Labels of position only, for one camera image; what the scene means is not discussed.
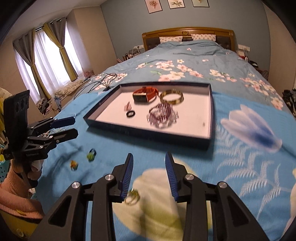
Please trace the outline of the pink sleeve forearm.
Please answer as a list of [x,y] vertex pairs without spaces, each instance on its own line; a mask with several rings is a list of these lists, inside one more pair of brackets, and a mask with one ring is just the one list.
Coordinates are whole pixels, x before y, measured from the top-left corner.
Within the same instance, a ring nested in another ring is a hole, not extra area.
[[44,216],[41,203],[29,199],[29,187],[11,167],[1,183],[1,211],[14,216],[42,219]]

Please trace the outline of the left hand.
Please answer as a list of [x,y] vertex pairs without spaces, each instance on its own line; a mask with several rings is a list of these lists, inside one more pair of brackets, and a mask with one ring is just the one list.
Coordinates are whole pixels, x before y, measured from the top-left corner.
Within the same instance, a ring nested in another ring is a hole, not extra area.
[[44,160],[37,160],[23,165],[20,161],[11,160],[13,171],[17,174],[26,174],[30,180],[38,180],[41,177],[43,163]]

